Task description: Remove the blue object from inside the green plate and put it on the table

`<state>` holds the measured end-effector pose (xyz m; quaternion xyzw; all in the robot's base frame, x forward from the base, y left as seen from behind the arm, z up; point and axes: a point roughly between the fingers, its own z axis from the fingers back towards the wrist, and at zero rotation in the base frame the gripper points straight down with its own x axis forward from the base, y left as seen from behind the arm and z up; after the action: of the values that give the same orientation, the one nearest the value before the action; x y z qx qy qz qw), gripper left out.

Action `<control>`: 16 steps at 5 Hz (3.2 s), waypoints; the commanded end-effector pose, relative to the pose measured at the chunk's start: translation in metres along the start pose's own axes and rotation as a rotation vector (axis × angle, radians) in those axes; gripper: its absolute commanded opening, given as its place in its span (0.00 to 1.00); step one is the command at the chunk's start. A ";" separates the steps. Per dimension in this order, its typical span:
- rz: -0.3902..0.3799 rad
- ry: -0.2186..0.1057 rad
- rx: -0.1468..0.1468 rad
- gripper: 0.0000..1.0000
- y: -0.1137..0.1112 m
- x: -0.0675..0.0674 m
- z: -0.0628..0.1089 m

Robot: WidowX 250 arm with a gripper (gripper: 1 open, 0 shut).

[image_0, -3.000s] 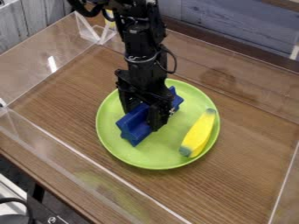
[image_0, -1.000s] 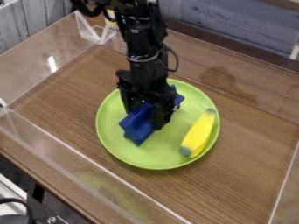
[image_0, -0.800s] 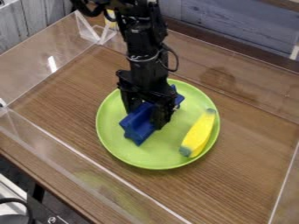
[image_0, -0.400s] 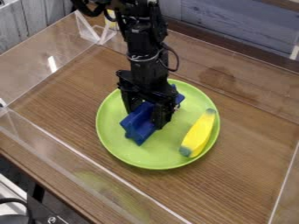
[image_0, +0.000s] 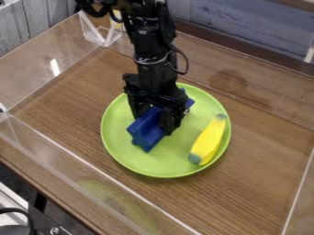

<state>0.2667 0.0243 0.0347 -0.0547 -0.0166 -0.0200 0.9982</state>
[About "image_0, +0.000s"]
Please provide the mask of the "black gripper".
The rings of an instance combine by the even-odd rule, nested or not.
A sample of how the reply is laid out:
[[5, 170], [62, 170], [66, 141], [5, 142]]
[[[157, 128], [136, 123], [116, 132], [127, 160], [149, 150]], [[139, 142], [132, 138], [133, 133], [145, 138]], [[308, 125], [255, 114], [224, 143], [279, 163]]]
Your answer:
[[[133, 118], [139, 118], [151, 108], [147, 97], [143, 94], [135, 94], [136, 91], [144, 91], [151, 95], [171, 95], [176, 97], [180, 90], [176, 86], [177, 60], [175, 58], [135, 58], [137, 66], [136, 73], [125, 73], [123, 80], [125, 81], [127, 101]], [[160, 115], [159, 127], [167, 136], [180, 127], [181, 119], [185, 116], [187, 107], [184, 103], [175, 103], [167, 106]]]

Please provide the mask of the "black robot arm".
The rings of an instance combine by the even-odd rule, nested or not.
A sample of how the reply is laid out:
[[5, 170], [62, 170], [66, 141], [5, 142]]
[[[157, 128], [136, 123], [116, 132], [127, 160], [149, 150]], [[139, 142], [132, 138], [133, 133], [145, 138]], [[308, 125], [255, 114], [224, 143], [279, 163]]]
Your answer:
[[133, 45], [135, 73], [123, 75], [125, 94], [132, 116], [139, 118], [156, 106], [161, 109], [157, 126], [171, 134], [180, 126], [185, 112], [187, 95], [176, 86], [185, 74], [177, 69], [177, 58], [184, 55], [172, 44], [176, 25], [167, 0], [75, 0], [91, 17], [109, 16], [125, 27]]

